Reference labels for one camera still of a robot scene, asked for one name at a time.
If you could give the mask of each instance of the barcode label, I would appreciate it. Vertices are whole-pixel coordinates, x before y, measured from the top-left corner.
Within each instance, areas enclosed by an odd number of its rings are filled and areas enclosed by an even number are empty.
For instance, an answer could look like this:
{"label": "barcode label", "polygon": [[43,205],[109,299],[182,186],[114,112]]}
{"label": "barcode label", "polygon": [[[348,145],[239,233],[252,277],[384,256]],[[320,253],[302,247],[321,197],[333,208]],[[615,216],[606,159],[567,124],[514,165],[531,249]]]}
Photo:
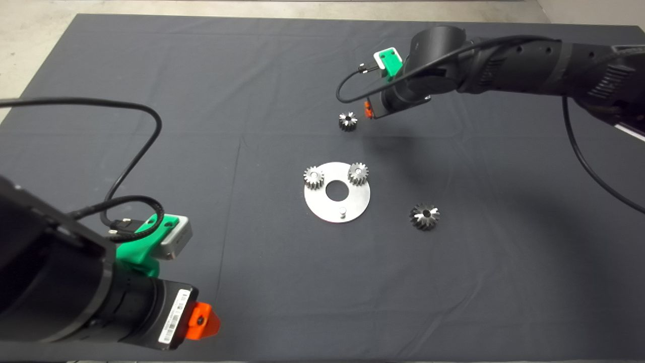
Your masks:
{"label": "barcode label", "polygon": [[168,344],[172,340],[172,336],[175,335],[175,330],[177,330],[177,324],[181,318],[181,314],[184,312],[186,307],[186,302],[190,296],[190,290],[181,289],[177,293],[175,302],[172,304],[166,323],[161,330],[159,335],[159,342],[163,344]]}

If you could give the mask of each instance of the metal plate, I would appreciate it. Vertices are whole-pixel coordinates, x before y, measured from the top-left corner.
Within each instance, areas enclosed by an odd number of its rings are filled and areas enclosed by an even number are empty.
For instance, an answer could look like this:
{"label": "metal plate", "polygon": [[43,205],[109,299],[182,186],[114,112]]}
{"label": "metal plate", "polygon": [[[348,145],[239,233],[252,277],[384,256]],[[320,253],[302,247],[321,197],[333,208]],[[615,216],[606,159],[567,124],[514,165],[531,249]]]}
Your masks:
{"label": "metal plate", "polygon": [[[370,203],[369,182],[366,181],[363,185],[350,183],[347,177],[350,164],[347,163],[335,161],[322,164],[319,168],[324,173],[322,187],[313,190],[304,186],[304,200],[309,209],[320,219],[332,223],[345,223],[358,218]],[[347,198],[337,202],[327,196],[326,190],[329,183],[339,181],[347,186],[348,194]]]}

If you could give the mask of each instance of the green bracket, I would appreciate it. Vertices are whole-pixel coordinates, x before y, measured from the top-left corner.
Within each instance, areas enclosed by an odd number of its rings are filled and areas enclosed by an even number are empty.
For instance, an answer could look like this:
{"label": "green bracket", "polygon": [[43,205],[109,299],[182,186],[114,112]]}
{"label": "green bracket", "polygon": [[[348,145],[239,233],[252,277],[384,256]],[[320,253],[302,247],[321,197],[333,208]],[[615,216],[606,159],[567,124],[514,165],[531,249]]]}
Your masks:
{"label": "green bracket", "polygon": [[397,75],[399,69],[403,67],[403,61],[401,56],[397,53],[396,49],[389,48],[379,52],[379,58],[385,66],[385,71],[383,76],[387,76],[388,82]]}
{"label": "green bracket", "polygon": [[[157,215],[150,217],[136,232],[143,232],[157,220]],[[133,270],[149,277],[159,276],[159,261],[150,253],[168,236],[168,233],[179,223],[176,216],[164,215],[161,225],[150,236],[122,244],[117,248],[117,260]]]}

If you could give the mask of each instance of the black fabric mat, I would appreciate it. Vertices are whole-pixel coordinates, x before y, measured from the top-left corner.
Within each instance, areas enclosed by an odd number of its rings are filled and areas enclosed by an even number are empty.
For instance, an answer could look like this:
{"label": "black fabric mat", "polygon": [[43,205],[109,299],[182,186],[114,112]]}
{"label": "black fabric mat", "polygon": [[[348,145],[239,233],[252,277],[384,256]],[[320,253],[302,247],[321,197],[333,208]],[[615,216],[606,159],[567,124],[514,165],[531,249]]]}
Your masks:
{"label": "black fabric mat", "polygon": [[[644,218],[578,165],[559,99],[451,93],[338,129],[339,113],[361,111],[336,101],[338,81],[376,50],[407,54],[429,26],[77,16],[24,96],[159,111],[161,137],[120,193],[148,194],[191,219],[194,237],[161,277],[197,286],[222,330],[173,352],[5,342],[1,358],[645,358]],[[645,42],[637,27],[459,26],[481,37]],[[645,145],[577,106],[572,118],[597,172],[643,203]],[[0,170],[72,210],[102,200],[151,131],[134,111],[13,110],[0,126]],[[303,170],[328,161],[371,170],[370,205],[351,223],[323,222],[303,200]],[[409,223],[419,202],[440,208],[436,230]],[[104,231],[97,218],[87,224]]]}

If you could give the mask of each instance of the spur gear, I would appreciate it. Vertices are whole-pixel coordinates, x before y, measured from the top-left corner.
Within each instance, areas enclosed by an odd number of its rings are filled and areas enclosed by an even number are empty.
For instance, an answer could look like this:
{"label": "spur gear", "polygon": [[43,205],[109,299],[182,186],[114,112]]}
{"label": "spur gear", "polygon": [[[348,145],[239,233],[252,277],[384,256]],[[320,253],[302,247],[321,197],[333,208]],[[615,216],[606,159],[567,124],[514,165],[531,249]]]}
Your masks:
{"label": "spur gear", "polygon": [[338,126],[341,128],[343,131],[354,131],[356,129],[356,125],[358,124],[359,119],[356,118],[356,115],[353,112],[349,112],[346,114],[340,114],[338,115]]}
{"label": "spur gear", "polygon": [[363,163],[353,163],[350,165],[350,170],[347,172],[347,177],[354,185],[362,185],[367,180],[370,171],[367,165]]}
{"label": "spur gear", "polygon": [[308,167],[304,171],[303,178],[309,189],[318,189],[323,186],[324,174],[318,167]]}
{"label": "spur gear", "polygon": [[417,204],[410,211],[412,224],[422,231],[433,229],[439,220],[439,210],[434,205]]}

